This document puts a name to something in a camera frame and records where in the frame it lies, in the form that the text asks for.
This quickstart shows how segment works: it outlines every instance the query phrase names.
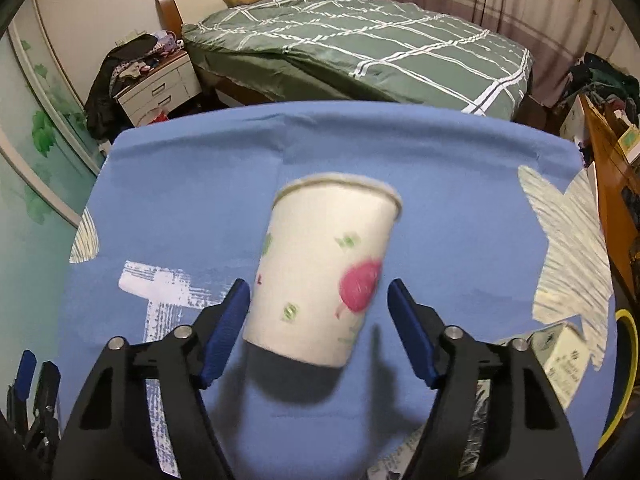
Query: pink flower print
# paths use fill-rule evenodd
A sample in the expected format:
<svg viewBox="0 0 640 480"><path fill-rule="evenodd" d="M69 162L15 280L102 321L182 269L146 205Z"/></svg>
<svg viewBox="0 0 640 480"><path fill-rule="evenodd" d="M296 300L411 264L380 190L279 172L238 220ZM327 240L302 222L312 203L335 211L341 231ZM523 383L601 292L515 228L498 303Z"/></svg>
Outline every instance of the pink flower print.
<svg viewBox="0 0 640 480"><path fill-rule="evenodd" d="M376 291L382 261L366 260L350 267L340 279L340 299L342 303L335 311L335 317L346 308L354 314L364 312Z"/></svg>

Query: bed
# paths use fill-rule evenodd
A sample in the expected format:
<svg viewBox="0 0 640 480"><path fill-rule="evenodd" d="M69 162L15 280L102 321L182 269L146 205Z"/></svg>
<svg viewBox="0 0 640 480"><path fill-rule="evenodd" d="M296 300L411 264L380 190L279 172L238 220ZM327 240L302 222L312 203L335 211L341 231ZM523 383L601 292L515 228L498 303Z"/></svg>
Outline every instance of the bed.
<svg viewBox="0 0 640 480"><path fill-rule="evenodd" d="M157 0L227 104L356 99L511 120L532 58L507 38L391 0Z"/></svg>

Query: paper cup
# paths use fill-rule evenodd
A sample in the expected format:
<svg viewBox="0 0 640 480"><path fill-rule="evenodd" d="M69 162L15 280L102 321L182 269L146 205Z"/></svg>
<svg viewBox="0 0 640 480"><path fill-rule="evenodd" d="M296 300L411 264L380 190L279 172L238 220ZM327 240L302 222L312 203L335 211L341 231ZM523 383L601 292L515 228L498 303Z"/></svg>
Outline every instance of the paper cup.
<svg viewBox="0 0 640 480"><path fill-rule="evenodd" d="M401 209L395 190L362 176L315 174L285 186L273 203L244 340L344 366Z"/></svg>

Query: blue table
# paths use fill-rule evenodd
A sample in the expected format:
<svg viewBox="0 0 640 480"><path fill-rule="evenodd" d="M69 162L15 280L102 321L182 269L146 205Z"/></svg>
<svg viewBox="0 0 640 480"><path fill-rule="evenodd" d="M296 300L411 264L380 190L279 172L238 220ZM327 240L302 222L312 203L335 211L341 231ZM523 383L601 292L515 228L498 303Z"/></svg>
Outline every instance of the blue table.
<svg viewBox="0 0 640 480"><path fill-rule="evenodd" d="M553 203L559 209L552 217L564 214L562 200L570 196L579 207L566 210L562 229L577 222L587 232L561 230L570 242L563 257L578 268L574 279L583 288L602 290L586 300L581 286L556 284L574 304L560 317L582 323L593 348L567 411L586 469L609 407L616 332L579 153L525 126L418 105L263 105L123 133L89 200L92 220L85 215L99 251L71 265L66 284L62 419L111 336L131 343L160 338L217 303L235 278L253 283L276 191L321 171L364 174L400 192L404 211L382 291L343 370L237 341L222 378L204 392L236 477L356 479L424 423L434 395L414 376L386 309L384 290L395 277L447 324L479 340L540 328L534 316L551 310L535 307L536 289L553 278L543 270L553 243L545 212L534 209ZM148 389L160 459L175 472L158 386Z"/></svg>

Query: pink curtain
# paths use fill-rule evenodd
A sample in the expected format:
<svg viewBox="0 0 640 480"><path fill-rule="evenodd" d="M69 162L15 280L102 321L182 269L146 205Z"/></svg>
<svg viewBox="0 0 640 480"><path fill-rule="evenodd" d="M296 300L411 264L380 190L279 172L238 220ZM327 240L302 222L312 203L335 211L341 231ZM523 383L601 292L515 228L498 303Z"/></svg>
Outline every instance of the pink curtain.
<svg viewBox="0 0 640 480"><path fill-rule="evenodd" d="M626 24L611 0L397 0L459 16L517 41L533 54L532 95L553 105L567 70L593 52L608 59Z"/></svg>

